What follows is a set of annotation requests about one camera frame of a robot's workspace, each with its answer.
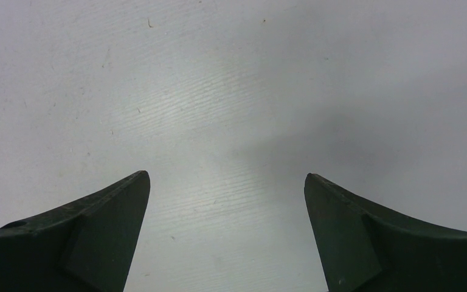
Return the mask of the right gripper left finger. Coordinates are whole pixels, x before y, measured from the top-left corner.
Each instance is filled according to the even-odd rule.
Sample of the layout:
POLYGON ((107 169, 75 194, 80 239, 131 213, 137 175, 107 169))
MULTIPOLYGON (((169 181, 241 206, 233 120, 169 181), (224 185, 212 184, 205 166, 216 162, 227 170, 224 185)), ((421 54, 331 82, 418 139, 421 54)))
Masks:
POLYGON ((140 170, 0 228, 0 291, 123 291, 150 194, 140 170))

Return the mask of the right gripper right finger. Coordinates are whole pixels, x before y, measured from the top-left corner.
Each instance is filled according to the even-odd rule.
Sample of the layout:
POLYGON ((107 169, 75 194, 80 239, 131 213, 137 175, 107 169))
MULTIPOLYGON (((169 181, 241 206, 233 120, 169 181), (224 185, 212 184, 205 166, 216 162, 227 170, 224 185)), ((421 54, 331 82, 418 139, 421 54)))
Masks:
POLYGON ((467 232, 404 215, 310 173, 306 208, 330 291, 467 291, 467 232))

